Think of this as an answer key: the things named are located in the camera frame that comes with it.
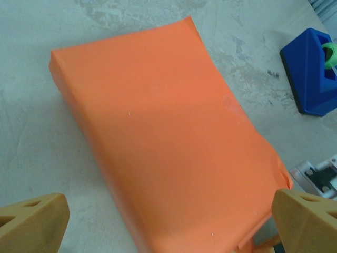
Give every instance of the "orange box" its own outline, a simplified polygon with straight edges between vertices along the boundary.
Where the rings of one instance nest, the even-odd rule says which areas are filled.
[[[52,50],[50,71],[140,252],[230,252],[292,187],[190,17]]]

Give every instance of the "gray concrete floor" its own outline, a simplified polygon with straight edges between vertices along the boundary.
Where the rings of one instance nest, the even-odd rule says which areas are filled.
[[[326,31],[307,0],[2,0],[0,206],[65,193],[71,218],[60,252],[136,248],[51,79],[50,50],[187,15],[243,109],[289,169],[337,153],[337,111],[323,118],[298,114],[279,57],[307,27]],[[256,238],[275,232],[270,221]]]

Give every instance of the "blue object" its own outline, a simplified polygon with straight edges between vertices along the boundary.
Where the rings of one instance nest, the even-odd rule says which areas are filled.
[[[281,49],[281,59],[300,113],[325,116],[337,108],[337,78],[324,68],[329,35],[308,28]]]

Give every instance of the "tape roll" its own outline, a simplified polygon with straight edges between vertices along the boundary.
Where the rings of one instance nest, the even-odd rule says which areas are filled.
[[[323,44],[322,47],[325,52],[325,69],[329,70],[337,66],[337,44],[328,42]]]

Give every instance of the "tan plastic piece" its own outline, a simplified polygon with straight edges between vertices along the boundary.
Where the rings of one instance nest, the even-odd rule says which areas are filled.
[[[287,253],[337,251],[337,201],[282,189],[272,213]]]
[[[280,235],[274,236],[268,241],[255,246],[253,253],[275,253],[274,246],[281,242]]]
[[[68,203],[60,193],[1,207],[0,252],[58,252],[68,221]]]

